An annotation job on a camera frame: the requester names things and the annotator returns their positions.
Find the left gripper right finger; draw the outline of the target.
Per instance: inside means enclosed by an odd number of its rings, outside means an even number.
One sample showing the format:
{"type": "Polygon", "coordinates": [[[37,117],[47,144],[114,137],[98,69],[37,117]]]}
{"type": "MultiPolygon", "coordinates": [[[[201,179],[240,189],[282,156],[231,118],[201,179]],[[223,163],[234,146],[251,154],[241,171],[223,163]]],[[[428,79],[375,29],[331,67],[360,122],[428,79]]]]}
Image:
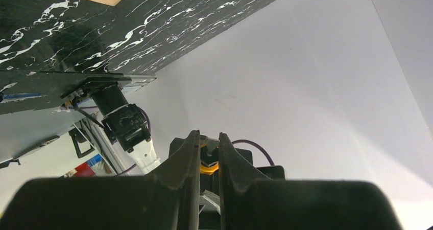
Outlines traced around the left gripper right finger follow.
{"type": "Polygon", "coordinates": [[[222,229],[401,229],[367,181],[271,179],[219,135],[222,229]]]}

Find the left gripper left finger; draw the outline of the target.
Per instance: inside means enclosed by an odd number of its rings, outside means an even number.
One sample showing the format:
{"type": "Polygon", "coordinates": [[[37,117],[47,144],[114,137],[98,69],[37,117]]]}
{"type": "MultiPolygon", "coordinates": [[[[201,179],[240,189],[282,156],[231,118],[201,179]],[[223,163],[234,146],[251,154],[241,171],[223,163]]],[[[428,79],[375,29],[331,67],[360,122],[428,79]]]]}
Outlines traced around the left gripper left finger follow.
{"type": "Polygon", "coordinates": [[[7,206],[1,229],[197,229],[200,133],[143,176],[40,178],[7,206]]]}

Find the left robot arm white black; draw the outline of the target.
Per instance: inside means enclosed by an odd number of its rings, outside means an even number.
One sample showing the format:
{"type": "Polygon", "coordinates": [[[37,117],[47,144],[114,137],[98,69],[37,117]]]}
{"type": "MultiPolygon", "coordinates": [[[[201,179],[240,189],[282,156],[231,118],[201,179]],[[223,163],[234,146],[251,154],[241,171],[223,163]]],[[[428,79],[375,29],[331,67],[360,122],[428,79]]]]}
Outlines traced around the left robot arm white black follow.
{"type": "Polygon", "coordinates": [[[103,126],[143,170],[140,176],[40,178],[26,182],[1,217],[1,229],[198,229],[202,174],[218,172],[211,196],[221,229],[401,229],[384,193],[366,181],[273,179],[221,133],[217,157],[202,165],[206,137],[193,130],[160,163],[146,117],[117,84],[91,94],[103,126]]]}

